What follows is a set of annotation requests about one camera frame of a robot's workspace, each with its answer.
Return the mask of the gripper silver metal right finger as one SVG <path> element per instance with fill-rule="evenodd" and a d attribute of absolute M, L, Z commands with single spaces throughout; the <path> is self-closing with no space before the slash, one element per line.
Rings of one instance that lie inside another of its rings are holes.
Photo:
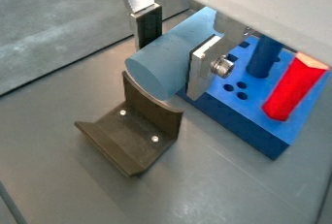
<path fill-rule="evenodd" d="M 186 96 L 196 100 L 208 89 L 212 77 L 224 79 L 234 68 L 227 55 L 254 30 L 228 16 L 215 13 L 212 34 L 190 52 Z"/>

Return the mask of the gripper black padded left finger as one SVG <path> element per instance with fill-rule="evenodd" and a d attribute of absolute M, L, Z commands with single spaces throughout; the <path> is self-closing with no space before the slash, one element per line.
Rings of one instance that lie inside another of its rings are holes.
<path fill-rule="evenodd" d="M 136 49 L 161 35 L 161 6 L 153 0 L 123 0 L 128 12 Z"/>

